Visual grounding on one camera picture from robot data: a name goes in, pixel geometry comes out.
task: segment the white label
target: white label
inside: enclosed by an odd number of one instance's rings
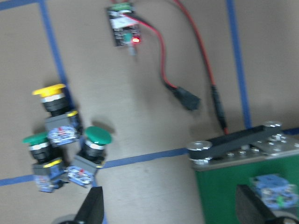
[[[119,28],[129,27],[138,24],[135,20],[132,20],[131,18],[128,17],[111,19],[110,22],[113,29],[119,29]]]

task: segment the wire connector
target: wire connector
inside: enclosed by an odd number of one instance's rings
[[[197,96],[193,95],[182,87],[178,87],[172,90],[172,92],[187,110],[193,111],[198,109],[200,99]]]

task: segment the red led light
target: red led light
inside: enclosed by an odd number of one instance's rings
[[[133,38],[132,38],[132,42],[133,42],[133,43],[140,43],[140,38],[137,37],[137,36],[133,36]]]

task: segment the yellow button cap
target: yellow button cap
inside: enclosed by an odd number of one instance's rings
[[[62,93],[62,88],[65,88],[64,84],[56,84],[35,90],[32,92],[32,95],[41,95],[41,98],[50,97]]]

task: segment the cable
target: cable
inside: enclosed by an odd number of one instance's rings
[[[190,13],[186,9],[186,7],[179,0],[173,0],[173,1],[178,5],[178,7],[181,9],[181,11],[185,14],[190,25],[193,28],[193,31],[194,31],[194,34],[196,37],[196,41],[197,41],[197,43],[199,45],[199,49],[202,53],[206,71],[208,73],[209,80],[211,83],[211,91],[212,91],[212,97],[213,97],[213,102],[214,102],[214,108],[216,111],[216,116],[217,116],[217,119],[219,121],[219,124],[220,124],[224,134],[228,134],[228,128],[227,128],[227,123],[226,123],[226,119],[225,119],[225,115],[224,115],[224,110],[222,108],[222,103],[220,101],[220,96],[217,91],[216,82],[214,79],[212,68],[211,68],[207,53],[206,53],[206,49],[205,49],[203,40],[200,36],[199,30],[197,29],[196,24],[195,24],[193,18],[191,17]]]
[[[165,59],[166,59],[166,51],[165,51],[165,43],[163,40],[163,37],[161,35],[161,33],[155,29],[152,25],[150,25],[149,23],[145,22],[144,20],[137,18],[135,15],[131,14],[131,13],[125,13],[123,14],[124,16],[135,20],[136,22],[150,28],[152,31],[154,31],[156,33],[156,35],[159,38],[160,41],[160,45],[161,45],[161,77],[163,79],[163,81],[165,82],[166,86],[170,89],[177,89],[178,87],[175,86],[174,84],[172,84],[170,81],[168,81],[167,77],[166,77],[166,72],[165,72]]]

